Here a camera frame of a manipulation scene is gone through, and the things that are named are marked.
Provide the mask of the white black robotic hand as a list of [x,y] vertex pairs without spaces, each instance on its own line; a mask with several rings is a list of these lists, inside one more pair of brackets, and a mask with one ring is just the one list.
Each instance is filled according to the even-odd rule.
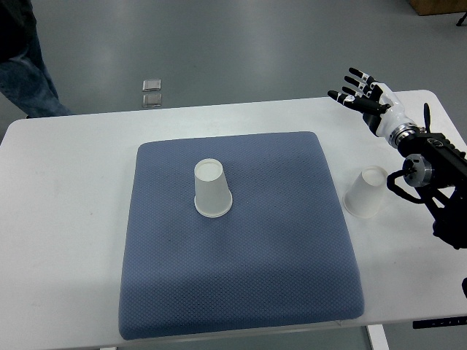
[[341,91],[329,90],[328,96],[342,106],[362,114],[368,129],[378,137],[388,139],[393,129],[408,123],[403,107],[394,92],[370,74],[356,68],[349,68]]

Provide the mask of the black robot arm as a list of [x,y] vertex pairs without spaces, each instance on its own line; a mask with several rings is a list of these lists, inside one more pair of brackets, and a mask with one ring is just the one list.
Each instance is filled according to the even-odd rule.
[[397,136],[397,150],[405,161],[387,177],[387,188],[425,205],[434,218],[433,235],[454,249],[465,249],[466,154],[444,134],[431,132],[429,105],[424,105],[423,114],[424,131],[416,127]]

